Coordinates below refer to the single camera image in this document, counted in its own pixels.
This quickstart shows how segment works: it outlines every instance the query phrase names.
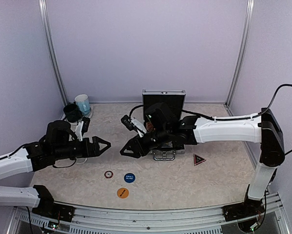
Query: metal frame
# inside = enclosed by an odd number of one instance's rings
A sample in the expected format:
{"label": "metal frame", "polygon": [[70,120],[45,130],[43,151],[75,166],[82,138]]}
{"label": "metal frame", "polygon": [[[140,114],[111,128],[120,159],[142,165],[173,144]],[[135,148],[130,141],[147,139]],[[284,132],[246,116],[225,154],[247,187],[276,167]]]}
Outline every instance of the metal frame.
{"label": "metal frame", "polygon": [[49,26],[46,0],[39,0],[39,10],[40,10],[40,15],[41,15],[41,18],[42,18],[42,23],[43,23],[43,26],[44,26],[44,30],[45,30],[45,36],[46,36],[46,40],[47,40],[47,47],[48,47],[49,55],[50,55],[50,58],[51,58],[52,66],[53,66],[53,69],[54,69],[57,86],[58,86],[58,89],[59,89],[59,92],[60,92],[62,103],[63,103],[64,106],[66,106],[69,102],[68,102],[68,98],[67,98],[67,95],[66,95],[66,92],[65,92],[65,88],[64,88],[64,85],[63,85],[63,82],[62,82],[62,79],[61,79],[61,75],[60,75],[60,72],[59,72],[56,53],[55,53],[53,40],[52,40],[52,34],[51,34],[50,26]]}
{"label": "metal frame", "polygon": [[[238,83],[240,70],[241,70],[241,66],[242,66],[242,62],[243,62],[243,58],[245,54],[245,49],[247,45],[247,40],[249,37],[253,8],[254,8],[254,0],[248,0],[245,22],[244,22],[243,33],[242,33],[242,40],[241,40],[241,45],[240,45],[239,54],[237,58],[237,64],[234,70],[233,81],[231,83],[228,96],[225,102],[227,106],[230,106],[232,102],[232,99],[234,97],[234,93],[236,90],[236,86]],[[58,89],[60,91],[60,96],[61,96],[63,104],[67,105],[69,102],[68,102],[68,97],[64,88],[64,84],[63,84],[60,72],[59,72],[58,62],[57,62],[56,53],[55,53],[55,49],[53,45],[52,34],[51,34],[51,29],[50,29],[48,14],[47,14],[46,0],[39,0],[39,9],[40,9],[40,14],[41,14],[44,30],[45,30],[47,46],[48,46],[49,54],[51,57],[56,82],[58,85]],[[221,102],[206,102],[206,103],[221,104]]]}
{"label": "metal frame", "polygon": [[186,95],[185,90],[159,90],[159,89],[143,89],[142,95],[160,95],[160,94],[167,94],[167,95]]}
{"label": "metal frame", "polygon": [[[235,223],[226,222],[222,206],[211,206],[195,209],[137,211],[94,208],[73,205],[75,216],[71,223],[61,221],[61,233],[75,234],[186,234],[186,233],[221,233],[221,226]],[[286,215],[278,194],[267,196],[267,213],[275,212],[282,234],[290,234]],[[42,227],[48,226],[54,219],[31,214],[32,224]],[[17,208],[13,216],[9,234],[14,234],[19,221],[28,222],[28,212],[25,208]]]}
{"label": "metal frame", "polygon": [[252,20],[252,14],[253,14],[253,8],[254,8],[254,0],[248,0],[248,6],[247,6],[247,12],[246,12],[246,17],[244,21],[244,27],[243,27],[243,34],[242,34],[242,40],[241,40],[241,45],[240,45],[240,50],[239,50],[239,55],[237,59],[237,64],[234,70],[234,77],[232,84],[230,86],[230,90],[228,92],[227,100],[226,100],[226,105],[229,107],[232,103],[234,93],[237,87],[237,83],[239,80],[239,75],[243,63],[243,58],[246,50],[246,45],[249,37],[249,31],[250,31],[250,25],[251,25],[251,20]]}

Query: blue circle sticker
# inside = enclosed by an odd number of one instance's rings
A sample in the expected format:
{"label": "blue circle sticker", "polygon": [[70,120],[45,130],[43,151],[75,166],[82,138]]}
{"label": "blue circle sticker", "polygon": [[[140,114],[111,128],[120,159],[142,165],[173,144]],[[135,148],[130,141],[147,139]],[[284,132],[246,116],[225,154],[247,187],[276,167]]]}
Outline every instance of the blue circle sticker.
{"label": "blue circle sticker", "polygon": [[135,180],[135,175],[133,173],[128,173],[124,176],[124,180],[126,183],[133,183]]}

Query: orange circle sticker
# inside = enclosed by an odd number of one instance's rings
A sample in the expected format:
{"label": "orange circle sticker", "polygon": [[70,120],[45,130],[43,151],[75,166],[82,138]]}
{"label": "orange circle sticker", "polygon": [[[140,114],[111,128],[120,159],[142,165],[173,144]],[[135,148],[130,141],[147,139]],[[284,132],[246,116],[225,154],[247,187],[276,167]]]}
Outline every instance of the orange circle sticker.
{"label": "orange circle sticker", "polygon": [[125,188],[120,188],[118,191],[117,191],[117,196],[119,198],[127,198],[128,197],[128,189],[125,189]]}

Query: cup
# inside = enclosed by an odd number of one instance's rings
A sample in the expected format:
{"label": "cup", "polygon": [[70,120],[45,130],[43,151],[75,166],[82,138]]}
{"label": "cup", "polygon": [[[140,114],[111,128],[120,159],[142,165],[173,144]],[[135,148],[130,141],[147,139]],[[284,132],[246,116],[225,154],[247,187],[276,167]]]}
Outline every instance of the cup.
{"label": "cup", "polygon": [[82,118],[82,112],[79,110],[76,104],[68,104],[63,108],[63,112],[66,115],[68,122],[74,123]]}
{"label": "cup", "polygon": [[76,102],[76,105],[78,105],[80,111],[82,111],[83,115],[90,113],[91,109],[89,106],[88,96],[86,94],[76,96],[74,101]]}

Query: red circle sticker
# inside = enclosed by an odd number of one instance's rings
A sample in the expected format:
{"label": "red circle sticker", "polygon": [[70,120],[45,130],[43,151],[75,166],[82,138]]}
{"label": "red circle sticker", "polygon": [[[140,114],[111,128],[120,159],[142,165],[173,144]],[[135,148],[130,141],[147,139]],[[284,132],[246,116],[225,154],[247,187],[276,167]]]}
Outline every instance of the red circle sticker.
{"label": "red circle sticker", "polygon": [[106,177],[107,179],[112,178],[112,177],[113,177],[113,172],[112,172],[112,171],[106,171],[106,172],[105,172],[105,177]]}

